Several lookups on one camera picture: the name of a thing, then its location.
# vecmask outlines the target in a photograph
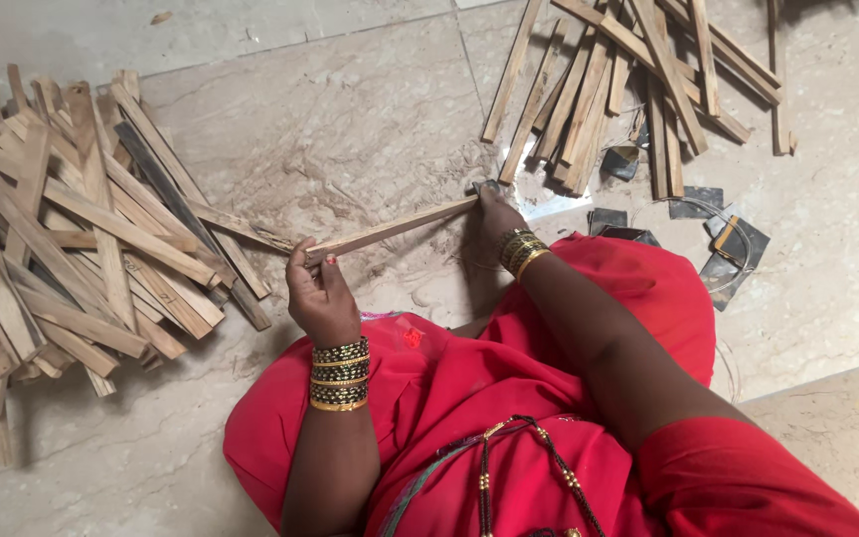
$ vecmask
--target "red sari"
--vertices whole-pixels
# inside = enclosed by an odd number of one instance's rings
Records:
[[[686,259],[578,233],[552,250],[632,311],[686,372],[709,384],[714,312]],[[741,421],[679,421],[653,433],[633,457],[597,423],[590,394],[519,286],[507,292],[478,339],[452,336],[408,313],[367,321],[363,334],[382,469],[366,535],[384,535],[388,525],[397,535],[478,535],[481,446],[425,473],[443,448],[512,414],[532,416],[548,431],[607,535],[859,535],[855,507],[764,431]],[[241,399],[225,430],[224,456],[277,530],[307,407],[310,350],[305,337],[291,345]],[[490,440],[490,475],[495,535],[542,528],[596,534],[531,427]],[[420,486],[412,494],[414,483]],[[401,510],[407,492],[412,499]]]

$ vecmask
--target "woman's right hand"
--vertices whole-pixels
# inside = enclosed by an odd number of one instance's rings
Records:
[[[479,189],[479,201],[483,206],[483,240],[495,248],[499,239],[513,229],[528,229],[526,220],[519,211],[506,202],[502,192],[490,184],[484,184]]]
[[[303,239],[287,261],[287,288],[290,305],[287,311],[318,349],[332,349],[360,340],[360,311],[346,285],[337,258],[328,255],[314,278],[304,268],[306,249],[316,245],[313,237]]]

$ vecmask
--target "gold bangle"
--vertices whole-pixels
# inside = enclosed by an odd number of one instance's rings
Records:
[[[329,404],[329,403],[321,403],[319,401],[315,401],[310,399],[310,406],[318,409],[318,410],[327,410],[329,412],[346,412],[348,410],[356,410],[363,405],[366,404],[367,397],[364,397],[362,400],[352,403],[345,404]]]
[[[338,365],[350,365],[355,364],[357,362],[362,362],[369,358],[369,355],[363,355],[359,358],[353,358],[351,360],[343,360],[342,362],[310,362],[314,367],[335,367]]]
[[[549,251],[551,251],[551,250],[536,250],[536,251],[532,252],[532,254],[529,256],[529,258],[526,259],[525,261],[523,261],[522,265],[519,266],[519,272],[517,272],[515,274],[515,280],[517,282],[521,282],[522,281],[522,271],[525,270],[526,267],[529,266],[529,263],[531,263],[532,260],[535,259],[536,257],[542,255],[543,253],[548,253]]]
[[[361,380],[367,380],[368,378],[369,374],[366,376],[361,376],[360,378],[352,378],[350,380],[316,380],[316,378],[312,378],[310,382],[312,384],[318,384],[321,386],[346,386],[348,384],[360,382]]]

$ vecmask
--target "red fabric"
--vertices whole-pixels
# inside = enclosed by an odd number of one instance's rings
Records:
[[[637,243],[578,234],[558,241],[552,250],[632,311],[687,372],[705,385],[710,382],[714,313],[687,260]],[[590,418],[591,399],[580,379],[566,372],[562,350],[521,287],[507,292],[478,339],[454,337],[411,314],[365,322],[363,333],[370,340],[369,408],[382,464],[369,504],[367,535],[375,534],[399,491],[435,460],[438,448],[512,414],[533,416],[549,432],[606,533],[658,535],[669,527],[691,533],[715,531],[713,524],[719,519],[714,513],[721,511],[717,516],[742,517],[734,533],[758,534],[753,526],[757,516],[789,512],[746,511],[755,504],[745,500],[740,507],[731,506],[686,488],[687,483],[698,482],[724,492],[724,483],[741,479],[745,484],[738,486],[745,494],[754,494],[757,502],[778,502],[781,497],[751,483],[758,475],[770,474],[764,468],[804,469],[782,450],[760,448],[742,453],[724,473],[712,473],[711,464],[702,468],[703,457],[686,448],[700,443],[712,446],[706,453],[727,453],[722,422],[711,429],[701,421],[685,421],[652,435],[666,440],[655,445],[649,439],[642,447],[639,482],[632,457],[602,426],[564,420],[574,415]],[[310,348],[303,338],[268,367],[232,411],[225,430],[225,457],[278,530],[290,460],[307,406]],[[688,442],[695,444],[684,445],[678,435],[688,433],[677,432],[686,431],[689,422],[693,432]],[[760,430],[752,432],[777,445]],[[753,446],[763,444],[756,440]],[[478,534],[480,450],[472,446],[432,474],[401,518],[398,535]],[[665,472],[659,471],[662,466]],[[491,441],[490,475],[496,535],[527,535],[544,527],[594,534],[531,428]],[[805,499],[817,498],[818,508],[834,509],[852,524],[859,520],[855,509],[816,478],[791,483],[795,488],[785,490],[802,492],[791,508],[804,510]],[[804,526],[807,522],[794,528],[812,528]],[[757,528],[768,527],[758,524]]]

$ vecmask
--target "thin metal wire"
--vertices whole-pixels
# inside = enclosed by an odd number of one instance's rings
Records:
[[[641,212],[642,209],[646,208],[648,205],[660,203],[662,201],[682,201],[685,203],[695,205],[695,206],[711,213],[713,216],[717,216],[717,217],[721,218],[728,225],[734,226],[734,230],[737,231],[739,235],[741,235],[741,240],[745,243],[745,263],[741,267],[739,267],[738,272],[734,276],[732,276],[732,278],[726,284],[722,285],[721,287],[715,287],[715,288],[711,289],[708,292],[709,294],[712,292],[718,292],[718,291],[720,291],[724,288],[727,288],[728,286],[734,284],[736,281],[738,281],[738,278],[741,277],[742,274],[747,276],[747,275],[751,274],[752,272],[754,272],[754,268],[748,267],[748,264],[751,261],[751,254],[753,252],[751,251],[752,250],[751,249],[751,241],[747,238],[747,233],[745,232],[744,229],[741,228],[741,226],[738,226],[737,223],[731,222],[730,216],[723,214],[721,210],[719,210],[717,207],[715,207],[714,205],[712,205],[710,203],[696,200],[695,198],[686,198],[685,196],[669,196],[667,198],[662,198],[661,200],[652,200],[652,201],[649,201],[648,203],[642,205],[641,207],[636,209],[634,213],[632,213],[632,220],[631,220],[631,222],[628,223],[628,226],[629,227],[635,226],[635,219],[638,217],[638,214]]]

